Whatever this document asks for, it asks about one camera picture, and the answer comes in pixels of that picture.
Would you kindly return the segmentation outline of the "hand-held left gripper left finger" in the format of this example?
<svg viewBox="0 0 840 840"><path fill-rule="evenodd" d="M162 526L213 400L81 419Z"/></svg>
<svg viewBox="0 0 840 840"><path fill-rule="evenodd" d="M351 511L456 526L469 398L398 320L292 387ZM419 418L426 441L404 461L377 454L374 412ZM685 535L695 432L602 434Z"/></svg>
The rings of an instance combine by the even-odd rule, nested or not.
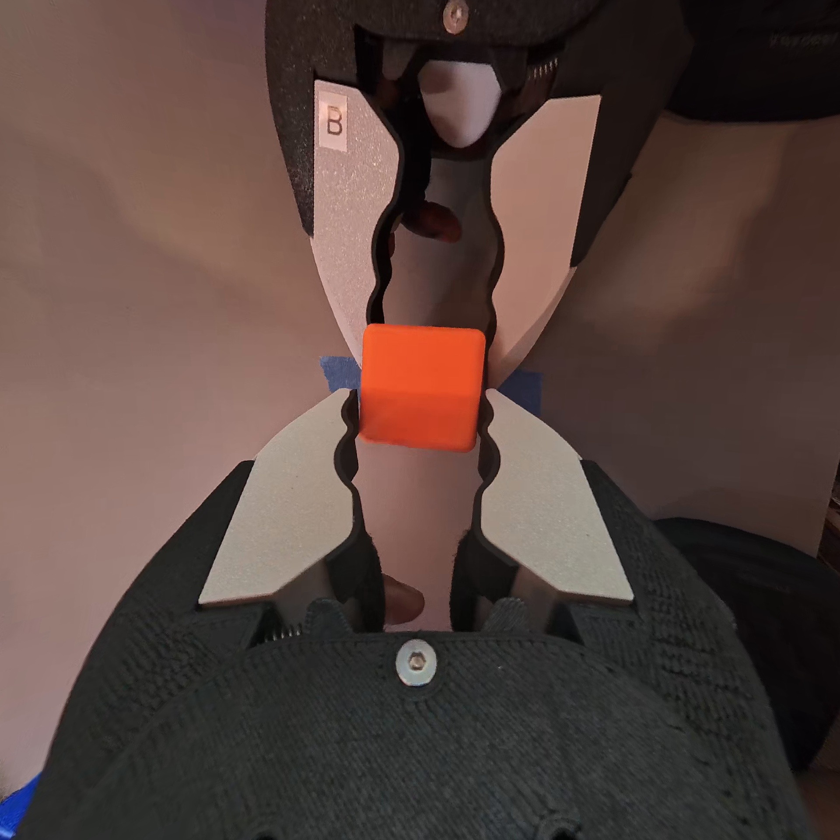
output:
<svg viewBox="0 0 840 840"><path fill-rule="evenodd" d="M363 576L347 552L361 535L356 391L336 391L257 454L200 594L201 606L271 600L303 612L346 602Z"/></svg>

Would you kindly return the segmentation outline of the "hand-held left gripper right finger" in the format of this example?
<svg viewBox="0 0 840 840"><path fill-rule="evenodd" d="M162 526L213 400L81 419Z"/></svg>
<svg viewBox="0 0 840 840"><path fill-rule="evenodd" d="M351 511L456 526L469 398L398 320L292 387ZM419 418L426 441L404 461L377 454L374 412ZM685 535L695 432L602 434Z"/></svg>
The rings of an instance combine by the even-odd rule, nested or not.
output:
<svg viewBox="0 0 840 840"><path fill-rule="evenodd" d="M527 608L634 603L581 457L499 391L482 399L479 475L460 594L478 608L508 597Z"/></svg>

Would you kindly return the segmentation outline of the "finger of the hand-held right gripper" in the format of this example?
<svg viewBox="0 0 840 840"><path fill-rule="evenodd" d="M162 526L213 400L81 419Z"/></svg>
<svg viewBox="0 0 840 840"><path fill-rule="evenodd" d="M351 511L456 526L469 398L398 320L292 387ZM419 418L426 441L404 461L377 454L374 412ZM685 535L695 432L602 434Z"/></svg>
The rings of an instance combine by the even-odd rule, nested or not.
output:
<svg viewBox="0 0 840 840"><path fill-rule="evenodd" d="M575 269L574 239L602 97L547 100L504 140L490 167L503 257L492 305L489 364L520 364Z"/></svg>
<svg viewBox="0 0 840 840"><path fill-rule="evenodd" d="M396 202L398 140L357 89L314 82L311 250L342 332L362 332L378 276L375 236Z"/></svg>

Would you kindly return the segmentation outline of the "orange foam cube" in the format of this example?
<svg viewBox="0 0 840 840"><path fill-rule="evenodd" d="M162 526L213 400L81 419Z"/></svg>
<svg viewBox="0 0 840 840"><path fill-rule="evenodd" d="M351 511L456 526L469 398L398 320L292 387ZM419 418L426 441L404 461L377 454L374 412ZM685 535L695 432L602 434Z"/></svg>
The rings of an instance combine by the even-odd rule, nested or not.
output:
<svg viewBox="0 0 840 840"><path fill-rule="evenodd" d="M363 335L360 436L378 445L467 453L476 444L486 336L388 323Z"/></svg>

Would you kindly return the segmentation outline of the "blue plastic bin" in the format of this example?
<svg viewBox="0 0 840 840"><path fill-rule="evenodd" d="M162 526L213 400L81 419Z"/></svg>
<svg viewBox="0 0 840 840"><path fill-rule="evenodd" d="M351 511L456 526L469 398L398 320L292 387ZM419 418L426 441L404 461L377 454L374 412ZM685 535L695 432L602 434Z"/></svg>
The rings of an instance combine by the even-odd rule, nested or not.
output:
<svg viewBox="0 0 840 840"><path fill-rule="evenodd" d="M14 838L18 826L32 801L39 779L40 773L1 801L0 834L2 839Z"/></svg>

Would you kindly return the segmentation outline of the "person's right hand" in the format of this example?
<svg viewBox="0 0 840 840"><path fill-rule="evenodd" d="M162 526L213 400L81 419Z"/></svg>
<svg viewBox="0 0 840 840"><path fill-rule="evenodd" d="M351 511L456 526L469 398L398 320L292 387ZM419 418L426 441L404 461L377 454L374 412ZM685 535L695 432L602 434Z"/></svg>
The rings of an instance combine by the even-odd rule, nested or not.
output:
<svg viewBox="0 0 840 840"><path fill-rule="evenodd" d="M448 245L459 242L463 229L453 211L426 199L413 203L401 216L401 225L413 235Z"/></svg>

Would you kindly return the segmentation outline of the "blue tape strip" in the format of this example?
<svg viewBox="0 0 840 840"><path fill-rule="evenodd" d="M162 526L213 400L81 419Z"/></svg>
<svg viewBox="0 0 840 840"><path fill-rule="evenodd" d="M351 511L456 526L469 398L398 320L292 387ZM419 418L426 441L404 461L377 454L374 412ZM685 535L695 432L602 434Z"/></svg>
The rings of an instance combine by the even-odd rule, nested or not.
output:
<svg viewBox="0 0 840 840"><path fill-rule="evenodd" d="M325 355L319 360L329 391L346 388L359 390L361 368L352 356ZM516 369L499 386L498 391L539 417L542 409L543 377L536 371Z"/></svg>

